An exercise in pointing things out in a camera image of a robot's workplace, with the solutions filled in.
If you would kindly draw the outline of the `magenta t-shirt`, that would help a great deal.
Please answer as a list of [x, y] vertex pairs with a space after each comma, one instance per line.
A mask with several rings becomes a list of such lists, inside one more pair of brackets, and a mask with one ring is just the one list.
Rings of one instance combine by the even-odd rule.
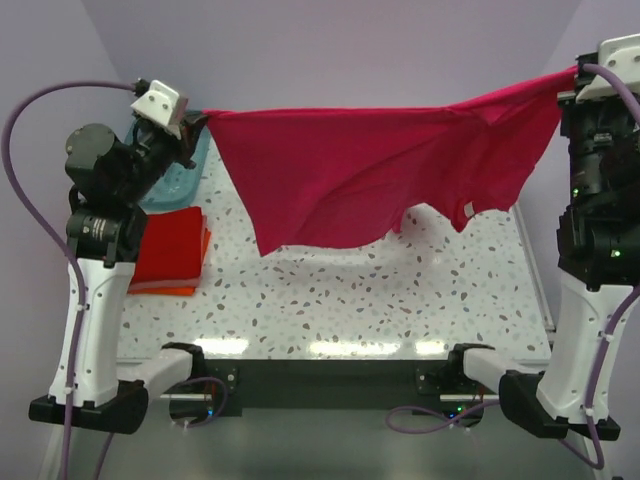
[[261, 255], [348, 249], [426, 204], [463, 230], [510, 209], [544, 154], [575, 68], [441, 107], [208, 112]]

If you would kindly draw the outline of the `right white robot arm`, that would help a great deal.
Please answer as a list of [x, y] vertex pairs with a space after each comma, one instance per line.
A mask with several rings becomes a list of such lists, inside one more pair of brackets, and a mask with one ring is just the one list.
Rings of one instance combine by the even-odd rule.
[[503, 414], [539, 438], [569, 432], [614, 441], [608, 408], [623, 317], [639, 297], [639, 39], [610, 39], [577, 60], [561, 93], [571, 199], [557, 231], [561, 307], [543, 371], [480, 344], [460, 344], [445, 379], [459, 393], [478, 383]]

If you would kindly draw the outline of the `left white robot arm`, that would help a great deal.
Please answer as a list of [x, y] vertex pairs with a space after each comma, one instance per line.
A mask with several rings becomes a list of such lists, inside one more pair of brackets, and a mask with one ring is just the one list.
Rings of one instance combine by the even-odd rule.
[[64, 246], [70, 251], [69, 310], [59, 366], [47, 394], [33, 400], [33, 421], [117, 434], [136, 432], [149, 404], [174, 386], [200, 390], [207, 380], [201, 347], [170, 342], [120, 375], [117, 344], [147, 216], [139, 203], [172, 164], [194, 168], [206, 116], [188, 112], [177, 134], [137, 118], [133, 140], [103, 124], [66, 140], [72, 181]]

